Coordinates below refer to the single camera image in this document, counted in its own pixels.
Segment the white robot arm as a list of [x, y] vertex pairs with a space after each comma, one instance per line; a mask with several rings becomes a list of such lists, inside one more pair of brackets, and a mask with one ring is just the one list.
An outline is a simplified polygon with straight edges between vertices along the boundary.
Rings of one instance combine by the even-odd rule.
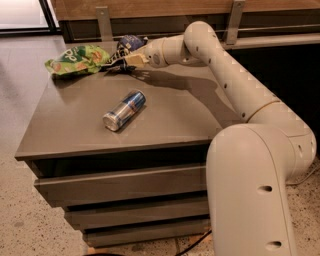
[[206, 160], [215, 256], [298, 256], [286, 183], [316, 155], [309, 126], [227, 51], [205, 22], [126, 57], [130, 65], [207, 65], [240, 123], [220, 131]]

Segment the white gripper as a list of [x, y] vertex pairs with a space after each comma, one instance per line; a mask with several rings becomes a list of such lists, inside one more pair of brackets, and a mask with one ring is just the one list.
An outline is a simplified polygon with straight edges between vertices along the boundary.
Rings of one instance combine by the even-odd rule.
[[128, 66], [133, 66], [136, 68], [143, 68], [148, 63], [154, 68], [166, 67], [167, 63], [163, 55], [163, 43], [165, 39], [155, 39], [150, 41], [144, 48], [144, 55], [129, 54], [124, 57]]

